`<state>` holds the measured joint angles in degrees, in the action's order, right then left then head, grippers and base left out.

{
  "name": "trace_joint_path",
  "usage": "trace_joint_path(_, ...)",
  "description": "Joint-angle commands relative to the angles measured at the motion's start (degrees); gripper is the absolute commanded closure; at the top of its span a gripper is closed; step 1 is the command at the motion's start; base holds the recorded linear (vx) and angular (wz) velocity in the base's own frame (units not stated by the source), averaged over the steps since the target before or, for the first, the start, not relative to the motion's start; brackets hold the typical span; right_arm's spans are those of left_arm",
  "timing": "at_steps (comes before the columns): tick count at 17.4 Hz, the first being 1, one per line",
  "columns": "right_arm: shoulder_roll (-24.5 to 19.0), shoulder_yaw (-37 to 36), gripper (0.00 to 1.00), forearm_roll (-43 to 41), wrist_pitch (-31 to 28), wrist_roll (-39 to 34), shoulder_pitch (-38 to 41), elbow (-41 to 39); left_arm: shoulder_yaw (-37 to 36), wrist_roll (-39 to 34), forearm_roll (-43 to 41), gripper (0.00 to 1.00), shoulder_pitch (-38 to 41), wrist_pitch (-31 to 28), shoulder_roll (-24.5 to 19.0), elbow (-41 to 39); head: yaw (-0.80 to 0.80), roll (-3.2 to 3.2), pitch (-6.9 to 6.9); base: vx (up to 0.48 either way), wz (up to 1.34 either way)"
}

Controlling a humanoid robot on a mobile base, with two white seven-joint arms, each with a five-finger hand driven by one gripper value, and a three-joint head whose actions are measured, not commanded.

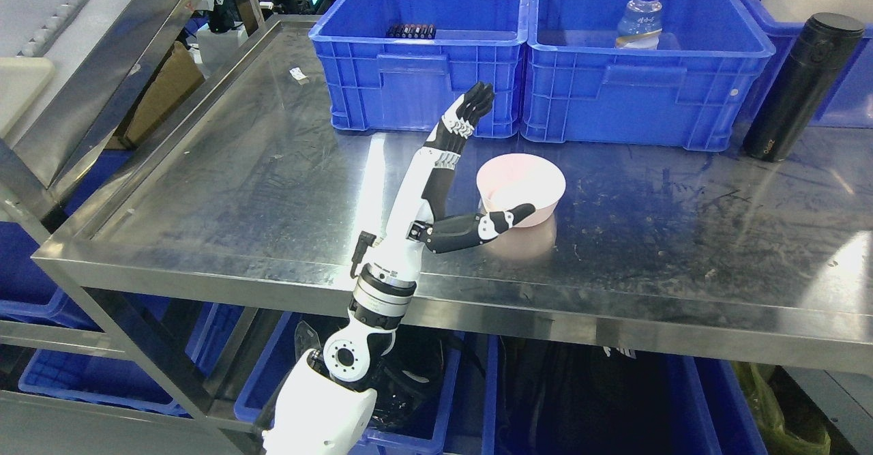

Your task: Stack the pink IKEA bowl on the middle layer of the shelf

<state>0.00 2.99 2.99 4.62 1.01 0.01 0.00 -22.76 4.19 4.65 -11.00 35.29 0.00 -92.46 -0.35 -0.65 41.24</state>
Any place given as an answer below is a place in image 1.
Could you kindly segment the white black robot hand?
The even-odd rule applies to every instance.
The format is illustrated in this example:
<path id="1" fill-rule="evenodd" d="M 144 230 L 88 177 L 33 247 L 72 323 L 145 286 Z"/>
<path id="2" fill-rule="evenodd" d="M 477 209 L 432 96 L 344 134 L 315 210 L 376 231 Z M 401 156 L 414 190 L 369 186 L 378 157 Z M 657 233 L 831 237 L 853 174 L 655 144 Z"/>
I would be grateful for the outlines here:
<path id="1" fill-rule="evenodd" d="M 456 98 L 415 152 L 389 214 L 383 240 L 359 277 L 398 289 L 414 287 L 424 250 L 440 254 L 495 240 L 536 212 L 529 201 L 487 214 L 446 215 L 456 165 L 478 122 L 492 110 L 492 84 L 478 82 Z"/>

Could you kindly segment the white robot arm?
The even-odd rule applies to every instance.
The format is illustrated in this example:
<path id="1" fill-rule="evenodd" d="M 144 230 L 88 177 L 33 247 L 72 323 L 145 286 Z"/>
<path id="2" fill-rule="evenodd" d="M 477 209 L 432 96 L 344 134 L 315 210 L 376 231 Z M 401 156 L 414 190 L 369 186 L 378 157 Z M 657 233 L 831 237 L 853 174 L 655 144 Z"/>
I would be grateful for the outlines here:
<path id="1" fill-rule="evenodd" d="M 355 279 L 347 324 L 293 366 L 276 400 L 267 454 L 346 454 L 375 408 L 372 375 L 417 289 L 423 244 L 388 235 Z"/>

